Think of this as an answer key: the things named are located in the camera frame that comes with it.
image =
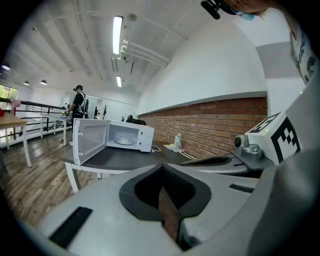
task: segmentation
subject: table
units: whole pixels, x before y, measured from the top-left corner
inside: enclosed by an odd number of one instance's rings
[[[157,164],[179,165],[190,160],[180,153],[174,153],[167,149],[164,144],[168,143],[163,141],[154,141],[152,143],[152,145],[159,147],[161,152],[141,152],[134,149],[107,146],[82,165],[75,164],[74,152],[70,150],[61,157],[61,160],[65,163],[69,181],[73,191],[76,193],[81,188],[76,170],[98,173],[98,179],[101,179],[101,174],[122,174],[144,166]]]
[[[23,120],[19,117],[16,117],[14,115],[11,115],[9,113],[4,113],[4,116],[0,116],[0,130],[5,130],[5,142],[6,147],[9,149],[9,142],[8,142],[8,134],[7,129],[14,128],[14,127],[22,127],[22,139],[23,139],[23,148],[24,148],[24,154],[25,159],[29,167],[31,167],[31,161],[28,151],[28,144],[27,144],[27,121]]]
[[[61,117],[61,114],[41,114],[41,138],[43,138],[43,132],[44,132],[44,118],[51,118],[54,119],[54,124],[53,124],[53,134],[56,134],[56,121],[62,121],[63,122],[63,145],[66,146],[66,140],[67,140],[67,135],[66,135],[66,130],[67,130],[67,122],[71,121],[71,117],[63,118]]]

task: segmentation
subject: blue face mask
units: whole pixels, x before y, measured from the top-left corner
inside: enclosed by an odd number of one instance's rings
[[[240,11],[240,10],[234,10],[234,9],[231,9],[236,15],[240,16],[241,18],[247,20],[247,21],[252,21],[255,19],[255,16],[253,14],[250,14],[250,13],[245,13],[243,11]]]

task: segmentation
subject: open microwave door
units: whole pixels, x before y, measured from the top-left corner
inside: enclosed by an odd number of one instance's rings
[[[103,150],[107,146],[108,120],[74,119],[73,123],[73,159],[76,165]]]

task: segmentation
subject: microwave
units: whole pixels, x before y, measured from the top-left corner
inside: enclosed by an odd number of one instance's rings
[[[80,119],[73,121],[73,158],[81,165],[105,147],[150,152],[155,129],[114,120]]]

